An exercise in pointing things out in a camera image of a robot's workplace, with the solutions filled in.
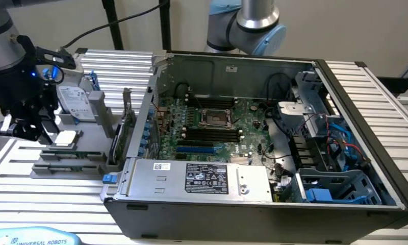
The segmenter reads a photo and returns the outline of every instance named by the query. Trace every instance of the power supply label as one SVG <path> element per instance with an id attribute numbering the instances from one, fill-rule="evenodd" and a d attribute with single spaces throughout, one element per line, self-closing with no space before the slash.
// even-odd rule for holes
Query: power supply label
<path id="1" fill-rule="evenodd" d="M 187 163 L 183 189 L 187 193 L 227 194 L 226 165 Z"/>

